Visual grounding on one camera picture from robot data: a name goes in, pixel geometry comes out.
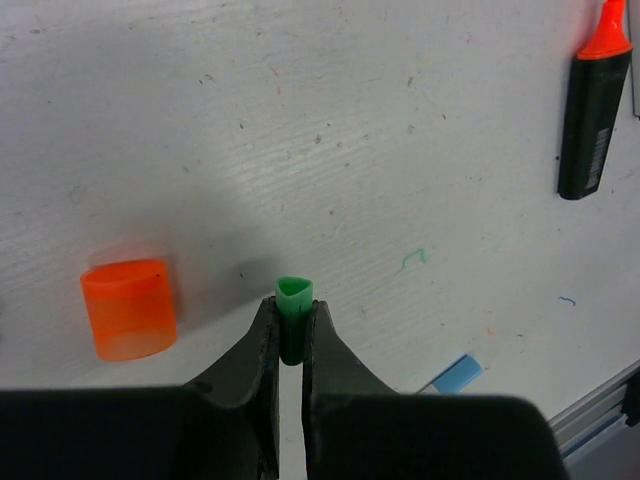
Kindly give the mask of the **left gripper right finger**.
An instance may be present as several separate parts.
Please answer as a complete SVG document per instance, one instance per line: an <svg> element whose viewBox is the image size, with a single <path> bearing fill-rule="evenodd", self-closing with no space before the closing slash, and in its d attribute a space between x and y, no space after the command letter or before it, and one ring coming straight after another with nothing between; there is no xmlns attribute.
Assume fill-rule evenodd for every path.
<svg viewBox="0 0 640 480"><path fill-rule="evenodd" d="M509 396L401 394L309 316L302 425L310 479L566 479L552 430Z"/></svg>

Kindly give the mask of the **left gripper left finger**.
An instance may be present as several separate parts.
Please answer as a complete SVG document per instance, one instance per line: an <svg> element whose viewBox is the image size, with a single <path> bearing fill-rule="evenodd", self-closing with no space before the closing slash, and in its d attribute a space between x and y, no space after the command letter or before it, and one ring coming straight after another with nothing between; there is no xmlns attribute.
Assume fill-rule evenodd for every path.
<svg viewBox="0 0 640 480"><path fill-rule="evenodd" d="M247 333L165 387L4 390L4 479L276 479L279 321L261 301Z"/></svg>

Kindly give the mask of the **blue cap marker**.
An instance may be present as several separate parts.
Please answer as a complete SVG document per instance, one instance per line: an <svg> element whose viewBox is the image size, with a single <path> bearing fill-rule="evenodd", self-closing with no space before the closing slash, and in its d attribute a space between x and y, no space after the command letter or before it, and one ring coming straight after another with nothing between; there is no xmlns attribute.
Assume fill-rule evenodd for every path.
<svg viewBox="0 0 640 480"><path fill-rule="evenodd" d="M483 372L482 366L470 355L463 355L427 386L419 394L455 394L463 390Z"/></svg>

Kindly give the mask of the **green marker cap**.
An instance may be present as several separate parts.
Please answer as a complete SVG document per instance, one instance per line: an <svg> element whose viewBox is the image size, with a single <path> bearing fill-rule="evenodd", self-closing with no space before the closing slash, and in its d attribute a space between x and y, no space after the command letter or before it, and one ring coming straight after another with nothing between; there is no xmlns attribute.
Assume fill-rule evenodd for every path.
<svg viewBox="0 0 640 480"><path fill-rule="evenodd" d="M280 277L275 287L280 316L280 358L295 366L304 358L308 316L313 307L313 283L301 277Z"/></svg>

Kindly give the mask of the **orange highlighter cap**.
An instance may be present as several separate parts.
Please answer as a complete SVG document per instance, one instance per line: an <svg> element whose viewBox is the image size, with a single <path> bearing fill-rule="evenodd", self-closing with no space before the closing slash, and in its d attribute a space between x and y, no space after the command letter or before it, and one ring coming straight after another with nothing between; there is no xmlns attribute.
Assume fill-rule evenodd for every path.
<svg viewBox="0 0 640 480"><path fill-rule="evenodd" d="M157 259L95 267L80 284L98 358L124 362L154 355L177 340L168 268Z"/></svg>

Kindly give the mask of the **white black tip marker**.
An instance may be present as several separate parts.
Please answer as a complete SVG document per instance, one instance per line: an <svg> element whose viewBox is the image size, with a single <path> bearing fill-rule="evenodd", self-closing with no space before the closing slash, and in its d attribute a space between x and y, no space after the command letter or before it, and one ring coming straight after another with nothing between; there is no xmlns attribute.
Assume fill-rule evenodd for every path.
<svg viewBox="0 0 640 480"><path fill-rule="evenodd" d="M640 118L640 46L636 45L631 59L631 87L633 113Z"/></svg>

